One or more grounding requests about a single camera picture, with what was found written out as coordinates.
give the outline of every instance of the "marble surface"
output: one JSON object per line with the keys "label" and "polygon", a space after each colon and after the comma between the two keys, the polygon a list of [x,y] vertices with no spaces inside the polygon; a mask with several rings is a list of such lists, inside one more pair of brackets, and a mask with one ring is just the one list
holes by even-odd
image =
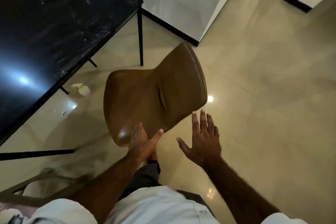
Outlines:
{"label": "marble surface", "polygon": [[142,0],[1,0],[0,145],[142,3]]}

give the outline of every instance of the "brown chair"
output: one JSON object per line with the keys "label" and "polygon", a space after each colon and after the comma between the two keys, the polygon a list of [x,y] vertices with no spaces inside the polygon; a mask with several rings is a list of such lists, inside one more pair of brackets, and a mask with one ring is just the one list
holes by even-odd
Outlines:
{"label": "brown chair", "polygon": [[148,138],[165,132],[207,102],[201,65],[187,43],[170,52],[154,69],[117,70],[107,78],[104,116],[114,142],[127,146],[142,122]]}

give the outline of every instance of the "table leg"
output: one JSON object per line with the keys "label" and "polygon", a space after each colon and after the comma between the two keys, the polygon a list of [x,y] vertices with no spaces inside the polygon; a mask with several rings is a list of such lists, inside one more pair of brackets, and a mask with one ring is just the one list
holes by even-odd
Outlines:
{"label": "table leg", "polygon": [[69,95],[69,92],[67,92],[67,90],[63,87],[60,88],[65,94]]}
{"label": "table leg", "polygon": [[138,10],[138,31],[139,31],[139,49],[140,49],[140,65],[144,65],[144,49],[142,46],[142,14],[141,8]]}
{"label": "table leg", "polygon": [[92,65],[94,65],[94,67],[97,67],[96,63],[94,63],[94,62],[92,61],[92,59],[89,59],[89,61],[90,61],[90,63],[91,63]]}
{"label": "table leg", "polygon": [[11,160],[11,159],[20,159],[20,158],[36,158],[36,157],[45,157],[53,155],[62,155],[62,154],[71,154],[75,150],[51,150],[51,151],[25,151],[25,152],[6,152],[0,153],[0,161]]}

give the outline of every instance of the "glossy floor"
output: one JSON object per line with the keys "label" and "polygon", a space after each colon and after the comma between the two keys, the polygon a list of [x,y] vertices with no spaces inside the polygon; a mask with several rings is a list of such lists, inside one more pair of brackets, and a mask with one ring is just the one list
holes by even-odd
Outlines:
{"label": "glossy floor", "polygon": [[[336,218],[333,1],[305,14],[282,0],[229,0],[194,48],[213,97],[204,109],[219,127],[223,158],[284,213],[310,224]],[[145,69],[157,66],[182,41],[145,17],[143,37]],[[0,148],[81,150],[0,162],[0,189],[49,166],[72,175],[99,173],[126,153],[108,134],[103,91],[112,71],[139,68],[136,18],[93,60],[98,68],[87,63],[66,83],[69,96],[57,92]],[[73,83],[85,83],[92,93],[79,95],[70,89]],[[161,183],[200,194],[222,224],[234,223],[204,172],[184,157],[177,136],[191,143],[190,117],[158,144]]]}

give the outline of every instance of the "left hand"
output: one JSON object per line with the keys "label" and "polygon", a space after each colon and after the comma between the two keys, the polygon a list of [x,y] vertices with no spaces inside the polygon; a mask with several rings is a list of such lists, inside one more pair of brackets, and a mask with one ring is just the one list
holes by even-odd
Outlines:
{"label": "left hand", "polygon": [[145,129],[140,122],[135,126],[131,136],[131,142],[128,146],[127,155],[135,158],[139,164],[144,162],[153,153],[162,135],[163,129],[160,129],[156,132],[152,139],[148,140]]}

